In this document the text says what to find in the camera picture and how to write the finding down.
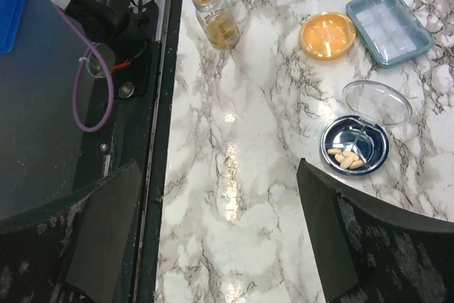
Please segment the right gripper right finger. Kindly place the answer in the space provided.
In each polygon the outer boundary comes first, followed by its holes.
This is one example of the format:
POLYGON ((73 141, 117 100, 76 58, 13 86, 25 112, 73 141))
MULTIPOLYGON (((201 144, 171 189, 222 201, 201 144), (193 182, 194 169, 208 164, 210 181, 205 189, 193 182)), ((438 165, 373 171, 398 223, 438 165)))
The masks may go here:
POLYGON ((453 301, 453 223, 388 204, 305 159, 297 183, 327 302, 453 301))

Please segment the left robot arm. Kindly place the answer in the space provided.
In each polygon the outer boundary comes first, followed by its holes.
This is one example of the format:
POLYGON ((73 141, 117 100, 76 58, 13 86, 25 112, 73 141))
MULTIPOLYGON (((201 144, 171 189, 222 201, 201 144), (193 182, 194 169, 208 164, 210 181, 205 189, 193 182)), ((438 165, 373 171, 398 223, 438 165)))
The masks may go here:
POLYGON ((78 22, 91 42, 107 45, 116 57, 131 60, 146 49, 150 17, 143 0, 51 0, 78 22))

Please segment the dark blue round dish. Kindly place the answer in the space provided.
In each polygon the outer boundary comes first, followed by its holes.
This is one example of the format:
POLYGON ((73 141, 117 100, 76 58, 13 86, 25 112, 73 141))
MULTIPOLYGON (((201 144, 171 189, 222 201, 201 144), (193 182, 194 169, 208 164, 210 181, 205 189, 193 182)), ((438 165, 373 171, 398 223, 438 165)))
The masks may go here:
POLYGON ((389 154, 389 139, 384 129, 358 115, 341 116, 327 125, 320 137, 320 153, 327 165, 342 175, 369 175, 381 166, 389 154), (352 152, 358 157, 357 167, 343 169, 335 156, 352 152))

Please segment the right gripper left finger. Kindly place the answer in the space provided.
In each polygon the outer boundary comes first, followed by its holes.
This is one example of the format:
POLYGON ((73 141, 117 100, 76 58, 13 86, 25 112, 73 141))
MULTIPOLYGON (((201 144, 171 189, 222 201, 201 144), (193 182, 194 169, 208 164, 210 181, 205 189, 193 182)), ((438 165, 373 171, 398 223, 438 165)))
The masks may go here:
POLYGON ((2 302, 112 302, 141 187, 132 160, 1 220, 2 302))

